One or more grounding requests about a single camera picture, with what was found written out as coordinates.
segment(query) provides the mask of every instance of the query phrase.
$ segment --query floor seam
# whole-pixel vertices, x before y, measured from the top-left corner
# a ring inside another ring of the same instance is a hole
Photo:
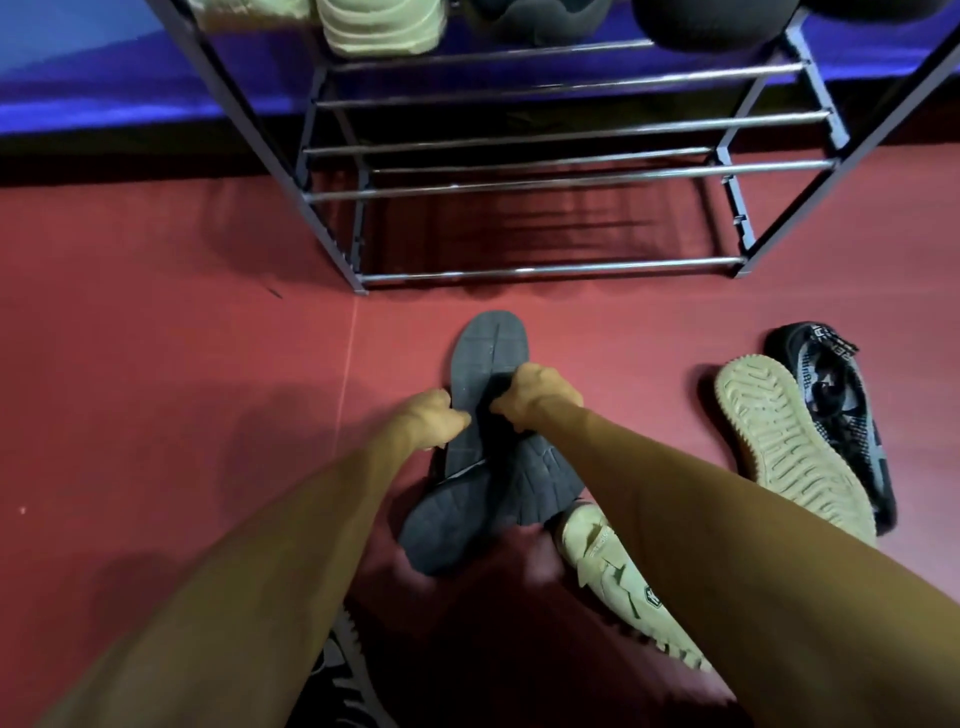
[[[340,387],[340,399],[337,401],[337,419],[333,426],[333,456],[337,456],[337,448],[340,447],[340,429],[341,421],[344,416],[344,403],[347,400],[347,384],[350,381],[350,363],[353,359],[353,334],[357,328],[357,308],[360,305],[360,297],[353,297],[353,308],[350,312],[350,330],[347,336],[347,359],[344,361],[344,381]]]

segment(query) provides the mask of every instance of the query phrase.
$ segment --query silver rack bar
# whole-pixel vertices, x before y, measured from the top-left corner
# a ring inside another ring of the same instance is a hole
[[[638,124],[633,127],[614,129],[593,129],[589,132],[555,132],[541,134],[519,134],[517,136],[476,136],[468,139],[445,139],[442,141],[409,141],[397,144],[356,144],[338,147],[311,147],[304,149],[308,157],[345,157],[349,155],[394,154],[398,152],[427,152],[437,149],[465,149],[467,147],[487,147],[501,144],[530,144],[551,141],[580,141],[584,139],[606,139],[618,136],[639,136],[653,133],[710,132],[725,129],[752,129],[754,127],[782,127],[794,124],[818,124],[824,121],[830,112],[791,111],[789,113],[768,113],[756,116],[720,119],[694,119],[691,121],[664,121],[654,124]]]
[[[619,81],[543,84],[530,86],[529,88],[483,89],[480,91],[449,91],[447,93],[428,93],[422,96],[385,96],[380,99],[327,99],[315,101],[314,104],[318,109],[370,109],[405,104],[464,104],[478,101],[524,99],[530,96],[548,96],[555,93],[577,91],[605,91],[658,85],[696,84],[703,81],[758,79],[765,76],[800,73],[803,70],[804,65],[802,63],[777,63],[773,65],[752,65],[745,68],[718,68],[710,71],[664,73],[659,76],[642,76]]]
[[[530,169],[531,167],[559,167],[565,164],[599,164],[607,161],[628,161],[631,159],[660,159],[669,157],[695,157],[708,155],[713,147],[683,147],[682,149],[657,149],[651,152],[636,152],[629,155],[601,155],[599,157],[571,157],[567,159],[537,159],[527,162],[512,162],[510,164],[473,164],[463,166],[444,167],[383,167],[372,169],[373,175],[421,174],[421,173],[455,173],[455,172],[487,172],[492,170]]]
[[[453,63],[476,63],[492,61],[516,61],[518,59],[543,58],[544,56],[568,56],[576,53],[598,53],[601,51],[628,51],[641,48],[653,48],[654,41],[615,40],[609,43],[585,43],[584,45],[554,45],[546,48],[512,48],[503,51],[484,51],[481,53],[455,53],[449,56],[417,56],[410,59],[388,59],[385,61],[356,61],[334,65],[334,73],[352,73],[354,71],[381,71],[395,68],[421,68],[426,65],[450,65]]]
[[[678,177],[715,177],[720,175],[748,175],[757,172],[800,172],[832,169],[836,159],[801,159],[799,161],[766,161],[754,164],[709,165],[673,167],[645,172],[590,174],[575,177],[555,177],[545,180],[516,180],[511,182],[470,182],[468,184],[436,184],[420,187],[387,187],[385,189],[347,190],[343,192],[310,192],[303,198],[310,203],[328,200],[375,200],[416,195],[453,195],[464,192],[518,192],[528,189],[558,187],[591,187],[629,184],[649,180],[669,180]]]
[[[630,260],[621,263],[569,263],[532,265],[526,268],[500,268],[489,271],[447,271],[444,273],[383,273],[360,276],[364,283],[413,283],[419,280],[460,280],[565,276],[578,273],[631,273],[633,271],[675,271],[684,268],[722,268],[740,265],[739,256],[692,257],[679,260]]]

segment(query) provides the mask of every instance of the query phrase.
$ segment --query person's right arm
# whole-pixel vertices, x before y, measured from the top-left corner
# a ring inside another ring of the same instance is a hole
[[[960,605],[785,498],[585,409],[525,364],[493,403],[553,443],[759,725],[960,725]]]

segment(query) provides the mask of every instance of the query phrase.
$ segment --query hand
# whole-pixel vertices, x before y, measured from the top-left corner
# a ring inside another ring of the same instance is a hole
[[[470,424],[470,415],[450,408],[450,395],[428,389],[407,400],[393,419],[411,438],[413,449],[442,448]]]
[[[527,362],[514,372],[510,389],[491,402],[490,411],[503,415],[517,432],[523,432],[534,429],[533,415],[537,405],[553,398],[584,406],[583,396],[556,369]]]

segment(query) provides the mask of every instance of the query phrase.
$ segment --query person's left arm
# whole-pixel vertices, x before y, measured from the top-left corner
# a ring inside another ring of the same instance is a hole
[[[468,423],[443,390],[409,400],[364,447],[214,546],[38,725],[282,726],[400,466]]]

